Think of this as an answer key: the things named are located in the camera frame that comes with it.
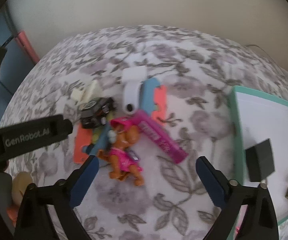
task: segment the toy dog's head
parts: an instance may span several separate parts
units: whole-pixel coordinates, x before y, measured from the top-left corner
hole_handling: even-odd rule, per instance
[[[113,131],[110,132],[109,138],[115,148],[123,150],[135,144],[140,138],[138,128],[126,117],[111,120],[111,126]]]

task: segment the black toy car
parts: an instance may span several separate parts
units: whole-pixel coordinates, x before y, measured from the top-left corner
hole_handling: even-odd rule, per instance
[[[108,113],[115,110],[116,106],[112,97],[93,99],[82,109],[82,127],[84,129],[94,129],[105,125]]]

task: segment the green object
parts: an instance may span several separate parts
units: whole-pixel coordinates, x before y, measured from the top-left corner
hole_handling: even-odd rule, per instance
[[[231,120],[234,124],[234,179],[237,180],[241,185],[244,184],[244,177],[245,173],[247,172],[246,166],[246,154],[243,147],[243,137],[242,137],[242,129],[240,123],[240,115],[239,115],[239,108],[237,105],[237,96],[236,93],[244,93],[260,98],[264,98],[266,100],[273,101],[275,103],[284,105],[288,107],[288,101],[279,98],[277,96],[273,96],[271,94],[267,94],[262,91],[258,91],[255,89],[241,87],[241,86],[234,86],[230,95],[229,95],[229,104],[230,104],[230,115]],[[278,221],[278,226],[283,224],[286,220],[288,220],[288,215],[283,217],[281,220]]]

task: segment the beige wall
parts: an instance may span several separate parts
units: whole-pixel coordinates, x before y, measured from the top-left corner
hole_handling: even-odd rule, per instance
[[[9,6],[40,56],[72,34],[161,24],[255,43],[288,70],[285,0],[9,0]]]

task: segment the floral bedsheet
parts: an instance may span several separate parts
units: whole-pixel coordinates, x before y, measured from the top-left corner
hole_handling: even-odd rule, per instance
[[[145,185],[109,179],[101,168],[77,217],[91,239],[199,240],[220,213],[195,172],[205,155],[233,177],[233,135],[227,95],[233,85],[288,100],[288,73],[233,41],[181,28],[140,25],[79,34],[57,44],[32,69],[13,96],[0,126],[54,114],[72,121],[73,133],[59,143],[10,161],[8,172],[31,173],[38,186],[67,178],[79,167],[72,160],[79,112],[74,87],[98,80],[104,95],[121,102],[124,68],[146,65],[150,77],[167,86],[165,128],[189,153],[175,165],[144,136],[133,148],[141,157]],[[61,239],[65,233],[50,207]],[[288,239],[288,224],[281,239]]]

